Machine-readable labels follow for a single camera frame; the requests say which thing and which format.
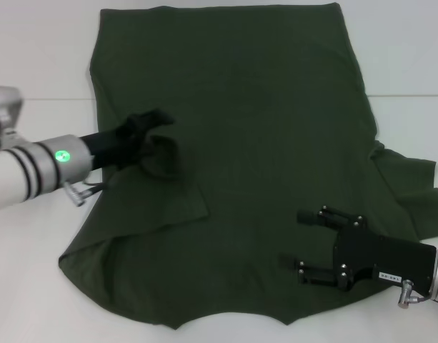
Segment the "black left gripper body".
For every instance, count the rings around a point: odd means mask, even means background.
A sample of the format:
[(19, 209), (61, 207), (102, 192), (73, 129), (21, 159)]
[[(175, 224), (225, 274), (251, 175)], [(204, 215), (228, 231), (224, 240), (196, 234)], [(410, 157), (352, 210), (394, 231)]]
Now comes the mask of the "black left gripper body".
[(101, 169), (115, 166), (117, 169), (136, 162), (139, 157), (135, 132), (131, 129), (131, 119), (115, 129), (82, 136), (82, 140), (92, 157), (92, 168)]

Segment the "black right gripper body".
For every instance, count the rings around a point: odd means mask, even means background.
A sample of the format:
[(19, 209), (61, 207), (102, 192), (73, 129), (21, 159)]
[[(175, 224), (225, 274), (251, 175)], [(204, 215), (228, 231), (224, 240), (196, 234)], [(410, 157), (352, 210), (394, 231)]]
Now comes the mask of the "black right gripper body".
[(436, 253), (431, 245), (376, 234), (364, 221), (350, 222), (337, 232), (334, 243), (335, 283), (349, 291), (365, 279), (396, 286), (409, 280), (416, 292), (429, 292)]

